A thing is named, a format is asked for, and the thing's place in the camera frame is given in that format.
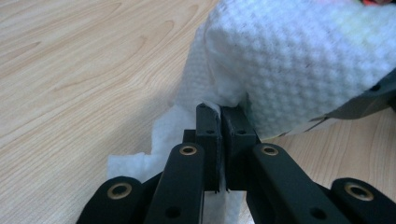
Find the white cloth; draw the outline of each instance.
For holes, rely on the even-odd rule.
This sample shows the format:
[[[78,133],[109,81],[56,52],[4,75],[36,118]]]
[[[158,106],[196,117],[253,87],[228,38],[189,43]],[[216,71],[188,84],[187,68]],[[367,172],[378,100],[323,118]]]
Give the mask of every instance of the white cloth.
[[[175,105],[154,124],[151,155],[110,156],[108,178],[158,174],[201,102],[240,104],[261,138],[333,111],[396,67],[395,14],[352,0],[220,1],[196,32]],[[236,222],[241,199],[206,194],[204,223]]]

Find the light wood tabletop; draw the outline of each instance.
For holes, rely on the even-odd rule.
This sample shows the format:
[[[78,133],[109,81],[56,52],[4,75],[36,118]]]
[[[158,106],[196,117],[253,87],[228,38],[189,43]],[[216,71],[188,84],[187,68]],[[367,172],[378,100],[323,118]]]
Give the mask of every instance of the light wood tabletop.
[[[0,1],[0,223],[75,223],[108,155],[150,152],[216,2]],[[387,109],[271,142],[325,187],[351,176],[395,201],[395,135]]]

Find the wooden surface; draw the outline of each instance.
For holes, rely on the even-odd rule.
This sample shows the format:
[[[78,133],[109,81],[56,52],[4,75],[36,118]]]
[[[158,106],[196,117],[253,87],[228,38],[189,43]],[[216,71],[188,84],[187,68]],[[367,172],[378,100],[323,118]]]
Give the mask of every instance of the wooden surface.
[[[0,1],[0,223],[75,223],[109,154],[150,152],[215,4]],[[324,186],[353,176],[396,200],[395,127],[386,110],[273,142]]]

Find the crumpled paper towel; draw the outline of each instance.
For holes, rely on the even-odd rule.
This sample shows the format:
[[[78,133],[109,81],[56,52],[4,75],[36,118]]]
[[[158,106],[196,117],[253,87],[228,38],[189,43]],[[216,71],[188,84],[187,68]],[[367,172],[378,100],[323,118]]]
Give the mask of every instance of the crumpled paper towel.
[[[370,89],[396,67],[396,7],[353,0],[223,0],[191,44],[175,104],[150,155],[110,156],[108,178],[164,167],[195,107],[240,104],[261,138],[287,132]],[[205,195],[204,223],[235,223],[241,193]]]

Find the wood grain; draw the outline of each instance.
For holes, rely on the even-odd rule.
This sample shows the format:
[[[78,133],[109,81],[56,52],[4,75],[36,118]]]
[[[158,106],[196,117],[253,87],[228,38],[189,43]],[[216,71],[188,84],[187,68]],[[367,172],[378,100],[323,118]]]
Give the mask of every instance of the wood grain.
[[[75,223],[109,154],[150,152],[215,4],[0,1],[0,223]],[[386,110],[271,142],[326,187],[353,176],[396,200],[395,120]]]

